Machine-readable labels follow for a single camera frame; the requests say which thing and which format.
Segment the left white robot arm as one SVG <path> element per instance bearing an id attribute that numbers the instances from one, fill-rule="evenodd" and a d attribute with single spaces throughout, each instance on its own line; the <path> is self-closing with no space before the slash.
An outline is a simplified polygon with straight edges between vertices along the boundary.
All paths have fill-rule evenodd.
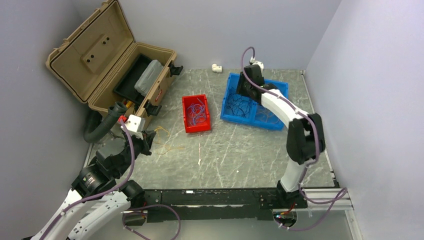
<path id="1" fill-rule="evenodd" d="M 99 149 L 89 165 L 71 184 L 65 200 L 31 240 L 87 240 L 121 212 L 137 210 L 146 205 L 145 190 L 134 180 L 128 180 L 112 192 L 116 180 L 131 166 L 131 147 L 127 137 L 118 138 Z"/>

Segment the white pipe elbow fitting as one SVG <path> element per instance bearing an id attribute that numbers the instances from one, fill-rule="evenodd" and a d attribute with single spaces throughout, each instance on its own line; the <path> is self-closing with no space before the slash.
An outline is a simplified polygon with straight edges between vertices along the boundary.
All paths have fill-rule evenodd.
<path id="1" fill-rule="evenodd" d="M 222 66 L 221 66 L 221 65 L 217 65 L 216 63 L 214 63 L 214 64 L 212 64 L 212 65 L 211 65 L 211 70 L 212 70 L 214 73 L 222 73 L 223 68 L 222 68 Z"/>

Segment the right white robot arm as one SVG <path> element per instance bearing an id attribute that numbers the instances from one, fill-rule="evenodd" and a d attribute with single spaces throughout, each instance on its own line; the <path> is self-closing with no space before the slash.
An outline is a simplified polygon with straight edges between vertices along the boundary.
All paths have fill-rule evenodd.
<path id="1" fill-rule="evenodd" d="M 322 118 L 294 105 L 272 83 L 265 83 L 257 64 L 245 66 L 236 92 L 271 111 L 287 127 L 286 151 L 290 158 L 286 170 L 277 182 L 276 203 L 289 207 L 295 196 L 302 194 L 301 183 L 308 168 L 314 165 L 325 150 Z"/>

